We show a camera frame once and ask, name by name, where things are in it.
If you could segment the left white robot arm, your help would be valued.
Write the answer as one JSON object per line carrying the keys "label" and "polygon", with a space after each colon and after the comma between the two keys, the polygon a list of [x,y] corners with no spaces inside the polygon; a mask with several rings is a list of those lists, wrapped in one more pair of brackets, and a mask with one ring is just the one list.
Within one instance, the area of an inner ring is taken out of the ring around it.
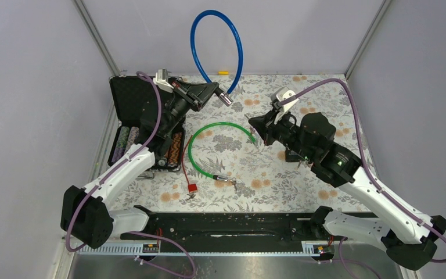
{"label": "left white robot arm", "polygon": [[135,231],[149,239],[157,231],[156,222],[140,209],[110,210],[121,192],[143,172],[153,167],[156,158],[171,145],[174,128],[189,110],[202,110],[208,100],[222,92],[217,82],[186,83],[172,80],[168,103],[162,101],[163,85],[147,79],[156,104],[151,117],[141,117],[136,144],[106,172],[82,188],[70,186],[63,195],[60,226],[66,232],[65,246],[75,252],[83,246],[98,248],[111,236]]}

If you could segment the padlock keys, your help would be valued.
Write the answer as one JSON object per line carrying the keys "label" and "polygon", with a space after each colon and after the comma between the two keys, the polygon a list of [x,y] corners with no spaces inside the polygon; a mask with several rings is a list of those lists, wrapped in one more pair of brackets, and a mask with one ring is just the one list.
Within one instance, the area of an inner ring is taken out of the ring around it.
{"label": "padlock keys", "polygon": [[299,169],[300,167],[309,168],[311,166],[312,164],[308,163],[307,161],[300,161],[297,165],[297,169]]}

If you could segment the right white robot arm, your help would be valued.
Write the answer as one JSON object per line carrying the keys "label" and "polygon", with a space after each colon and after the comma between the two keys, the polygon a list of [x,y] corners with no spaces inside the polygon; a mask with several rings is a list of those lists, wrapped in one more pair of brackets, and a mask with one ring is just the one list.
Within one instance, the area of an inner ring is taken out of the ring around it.
{"label": "right white robot arm", "polygon": [[336,128],[323,114],[309,113],[299,125],[292,123],[293,119],[291,113],[279,119],[272,110],[250,118],[249,124],[266,146],[281,143],[295,155],[295,162],[307,162],[317,178],[351,195],[378,217],[372,221],[320,206],[311,217],[312,236],[352,238],[380,249],[410,270],[432,262],[446,219],[420,212],[378,179],[368,177],[361,159],[334,141]]}

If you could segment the blue cable lock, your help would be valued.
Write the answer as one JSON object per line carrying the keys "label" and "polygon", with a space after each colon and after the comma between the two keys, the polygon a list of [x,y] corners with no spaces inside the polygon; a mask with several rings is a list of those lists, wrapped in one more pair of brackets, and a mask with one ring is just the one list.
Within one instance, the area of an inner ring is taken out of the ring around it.
{"label": "blue cable lock", "polygon": [[227,92],[224,92],[221,89],[216,90],[216,92],[215,92],[216,96],[220,99],[220,101],[222,103],[224,103],[226,106],[230,106],[233,103],[233,100],[231,99],[230,94],[237,87],[239,80],[242,76],[242,72],[243,72],[244,53],[243,53],[242,40],[240,38],[238,30],[236,29],[235,25],[230,20],[230,18],[220,11],[211,10],[211,9],[204,10],[195,17],[195,19],[193,20],[193,22],[191,24],[190,33],[189,33],[190,50],[191,50],[191,54],[192,54],[192,58],[195,63],[195,66],[206,82],[210,83],[211,80],[210,80],[208,74],[204,71],[202,64],[200,63],[199,57],[197,55],[195,37],[196,37],[196,29],[197,29],[198,24],[200,23],[200,21],[203,18],[205,18],[207,16],[214,16],[214,17],[221,19],[228,26],[228,28],[230,29],[230,31],[235,39],[236,50],[238,53],[238,65],[237,65],[237,69],[236,69],[236,73],[235,73],[233,82],[230,85],[230,87],[228,88]]}

